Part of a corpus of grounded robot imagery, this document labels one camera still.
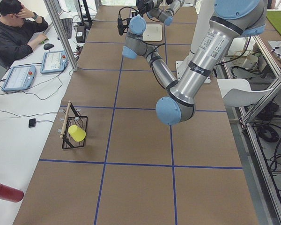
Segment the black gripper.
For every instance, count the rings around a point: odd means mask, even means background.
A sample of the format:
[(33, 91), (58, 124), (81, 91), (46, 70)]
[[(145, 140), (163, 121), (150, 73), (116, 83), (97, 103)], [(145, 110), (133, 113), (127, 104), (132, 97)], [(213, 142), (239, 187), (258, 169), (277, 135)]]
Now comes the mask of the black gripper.
[(137, 0), (136, 7), (140, 14), (145, 14), (154, 8), (153, 0)]

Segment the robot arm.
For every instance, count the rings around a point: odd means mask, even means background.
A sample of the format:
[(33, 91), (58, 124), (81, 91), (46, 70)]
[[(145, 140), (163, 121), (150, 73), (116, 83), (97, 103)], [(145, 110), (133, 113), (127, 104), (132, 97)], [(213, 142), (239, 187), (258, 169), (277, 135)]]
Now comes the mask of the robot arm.
[(184, 5), (184, 0), (167, 0), (166, 3), (170, 6), (166, 10), (159, 8), (162, 0), (137, 0), (136, 7), (140, 14), (147, 14), (149, 18), (155, 18), (170, 26), (173, 21), (174, 14)]
[(265, 28), (266, 0), (204, 0), (201, 3), (195, 32), (200, 36), (191, 44), (189, 55), (182, 63), (183, 73), (176, 79), (157, 47), (144, 42), (146, 29), (144, 14), (170, 25), (183, 1), (173, 0), (166, 10), (159, 8), (158, 0), (137, 1), (138, 12), (128, 19), (127, 35), (122, 54), (135, 59), (142, 56), (150, 65), (167, 96), (156, 103), (159, 120), (175, 125), (190, 119), (195, 113), (195, 95), (211, 75), (214, 67), (227, 53), (237, 37), (261, 34)]

